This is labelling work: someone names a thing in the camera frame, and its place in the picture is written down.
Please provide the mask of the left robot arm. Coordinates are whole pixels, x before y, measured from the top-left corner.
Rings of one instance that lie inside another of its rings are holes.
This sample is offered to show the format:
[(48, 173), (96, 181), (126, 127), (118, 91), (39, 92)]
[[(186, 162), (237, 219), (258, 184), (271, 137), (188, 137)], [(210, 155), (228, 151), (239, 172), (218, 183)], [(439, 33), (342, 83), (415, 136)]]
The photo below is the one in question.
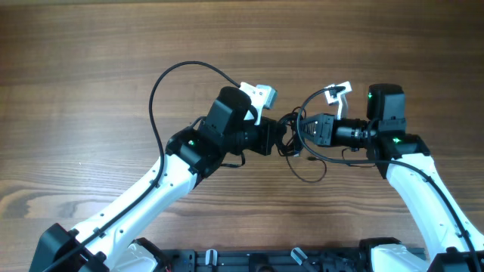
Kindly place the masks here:
[(267, 156), (277, 123), (262, 116), (278, 93), (267, 85), (224, 87), (199, 128), (174, 134), (149, 172), (109, 206), (71, 230), (53, 224), (39, 239), (31, 271), (156, 271), (169, 262), (143, 246), (142, 232), (190, 193), (229, 153)]

